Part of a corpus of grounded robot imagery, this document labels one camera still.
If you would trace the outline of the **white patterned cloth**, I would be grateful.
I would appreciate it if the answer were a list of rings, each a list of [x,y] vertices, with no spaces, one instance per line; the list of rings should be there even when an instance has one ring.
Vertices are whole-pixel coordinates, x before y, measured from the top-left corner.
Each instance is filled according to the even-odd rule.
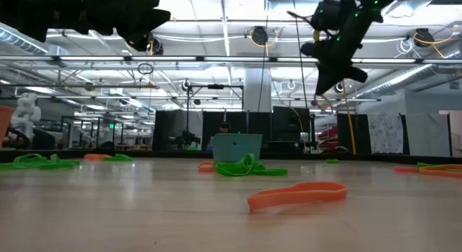
[[[367,115],[370,146],[373,154],[401,154],[404,150],[404,128],[398,113]]]

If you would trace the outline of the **black cabinet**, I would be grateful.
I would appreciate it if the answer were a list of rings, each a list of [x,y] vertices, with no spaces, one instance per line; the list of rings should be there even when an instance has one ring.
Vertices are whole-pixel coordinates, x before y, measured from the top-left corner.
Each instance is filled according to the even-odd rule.
[[[269,148],[275,152],[308,152],[315,148],[314,125],[309,109],[274,106]]]

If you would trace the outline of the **black aluminium table frame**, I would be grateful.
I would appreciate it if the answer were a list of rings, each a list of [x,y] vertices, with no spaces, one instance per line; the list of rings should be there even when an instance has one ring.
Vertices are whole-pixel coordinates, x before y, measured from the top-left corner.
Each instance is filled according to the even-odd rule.
[[[0,162],[12,162],[14,158],[39,154],[50,157],[57,154],[60,158],[74,159],[83,158],[88,153],[98,153],[114,155],[121,153],[130,157],[142,158],[181,158],[199,159],[212,158],[211,152],[200,151],[113,151],[100,149],[55,149],[55,150],[23,150],[23,149],[0,149]],[[461,164],[462,157],[425,157],[411,155],[351,155],[351,154],[302,154],[302,153],[277,153],[267,152],[260,154],[261,160],[331,160],[340,161],[371,161],[371,162],[392,162],[398,164],[417,164],[423,162],[427,164]]]

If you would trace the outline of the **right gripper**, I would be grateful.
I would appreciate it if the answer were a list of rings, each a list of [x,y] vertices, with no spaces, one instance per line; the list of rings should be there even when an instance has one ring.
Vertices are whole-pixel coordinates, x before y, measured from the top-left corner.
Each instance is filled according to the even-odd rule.
[[[352,66],[352,57],[362,48],[365,36],[365,13],[346,13],[339,17],[340,30],[320,30],[327,38],[304,43],[300,48],[302,54],[318,60],[316,96],[323,95],[345,77],[360,83],[368,78],[367,72]]]

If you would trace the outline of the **black gantry frame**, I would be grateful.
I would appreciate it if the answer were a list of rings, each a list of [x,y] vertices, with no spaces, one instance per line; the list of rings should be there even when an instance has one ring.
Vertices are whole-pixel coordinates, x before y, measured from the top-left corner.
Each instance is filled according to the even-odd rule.
[[[198,90],[191,94],[191,90],[193,88],[198,88]],[[242,91],[242,96],[238,96],[241,100],[241,109],[244,110],[244,86],[243,85],[229,85],[229,84],[207,84],[206,86],[204,85],[196,85],[196,84],[188,84],[186,86],[186,111],[188,112],[190,110],[190,101],[191,98],[196,94],[199,93],[202,88],[206,87],[209,90],[223,90],[223,89],[230,89],[232,92],[234,92],[235,88],[238,88]]]

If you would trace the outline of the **white building column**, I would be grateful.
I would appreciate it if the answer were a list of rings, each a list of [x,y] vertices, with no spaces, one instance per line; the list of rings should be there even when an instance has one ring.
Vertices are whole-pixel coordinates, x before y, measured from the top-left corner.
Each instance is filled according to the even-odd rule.
[[[271,111],[271,77],[269,69],[246,69],[244,76],[244,110],[252,113]]]

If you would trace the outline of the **black workstation frame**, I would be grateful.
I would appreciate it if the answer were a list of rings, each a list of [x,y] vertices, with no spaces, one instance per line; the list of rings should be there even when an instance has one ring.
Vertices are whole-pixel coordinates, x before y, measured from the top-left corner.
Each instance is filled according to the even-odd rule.
[[[124,123],[109,116],[62,116],[60,127],[67,149],[114,149],[118,135],[123,139]]]

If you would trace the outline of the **person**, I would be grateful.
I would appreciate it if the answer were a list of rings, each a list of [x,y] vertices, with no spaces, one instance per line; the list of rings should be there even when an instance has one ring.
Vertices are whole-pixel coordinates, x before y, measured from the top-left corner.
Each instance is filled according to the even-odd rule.
[[[219,126],[219,134],[228,134],[230,133],[231,127],[227,122],[222,122]],[[213,150],[213,141],[214,141],[214,136],[210,138],[209,143],[206,146],[206,151],[212,151]]]

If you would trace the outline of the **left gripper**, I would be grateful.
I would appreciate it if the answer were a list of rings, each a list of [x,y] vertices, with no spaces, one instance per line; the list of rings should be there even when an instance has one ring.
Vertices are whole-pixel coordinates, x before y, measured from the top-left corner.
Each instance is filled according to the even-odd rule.
[[[145,51],[150,33],[170,20],[171,13],[159,6],[160,0],[120,0],[119,9],[148,9],[132,12],[114,25],[110,9],[118,0],[36,0],[35,34],[45,36],[50,28],[64,28],[87,34],[95,30],[110,35],[113,29],[137,51]]]

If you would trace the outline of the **white humanoid robot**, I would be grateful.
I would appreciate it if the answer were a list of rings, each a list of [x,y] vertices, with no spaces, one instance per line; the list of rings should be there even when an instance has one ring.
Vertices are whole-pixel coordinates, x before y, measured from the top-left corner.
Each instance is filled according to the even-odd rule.
[[[36,105],[37,99],[38,95],[33,92],[21,94],[10,121],[10,127],[23,133],[30,141],[34,137],[34,122],[41,119],[41,109]]]

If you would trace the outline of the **silver ceiling duct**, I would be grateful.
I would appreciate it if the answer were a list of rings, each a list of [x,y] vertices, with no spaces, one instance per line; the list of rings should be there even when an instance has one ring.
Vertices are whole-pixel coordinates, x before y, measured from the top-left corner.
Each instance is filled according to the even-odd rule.
[[[410,70],[397,71],[364,86],[352,93],[351,97],[362,98],[370,95],[382,95],[444,71],[456,71],[457,69],[462,69],[462,60],[460,59],[449,64],[425,64]]]

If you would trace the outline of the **plain white cloth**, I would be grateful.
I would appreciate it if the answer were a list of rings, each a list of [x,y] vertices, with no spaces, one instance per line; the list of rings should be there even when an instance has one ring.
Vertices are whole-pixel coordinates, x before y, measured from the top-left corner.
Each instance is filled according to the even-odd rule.
[[[440,114],[406,115],[409,151],[412,156],[450,157],[448,117]]]

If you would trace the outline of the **red object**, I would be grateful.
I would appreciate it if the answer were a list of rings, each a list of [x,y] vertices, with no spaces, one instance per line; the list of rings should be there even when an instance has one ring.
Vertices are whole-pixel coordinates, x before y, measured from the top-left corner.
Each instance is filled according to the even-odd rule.
[[[321,152],[336,152],[339,146],[339,130],[332,126],[318,135],[318,148]]]

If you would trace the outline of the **light teal handled basket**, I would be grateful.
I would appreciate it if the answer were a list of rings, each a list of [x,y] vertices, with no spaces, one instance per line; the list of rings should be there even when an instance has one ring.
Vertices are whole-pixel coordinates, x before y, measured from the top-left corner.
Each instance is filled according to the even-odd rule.
[[[259,160],[262,138],[261,134],[216,134],[212,139],[213,160],[238,162],[248,154]]]

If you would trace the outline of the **orange plastic basket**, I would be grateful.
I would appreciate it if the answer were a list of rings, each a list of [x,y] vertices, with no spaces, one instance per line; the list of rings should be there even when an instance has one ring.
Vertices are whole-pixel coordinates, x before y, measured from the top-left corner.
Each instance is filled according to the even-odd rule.
[[[14,108],[0,105],[0,148],[2,148],[3,140],[14,112]]]

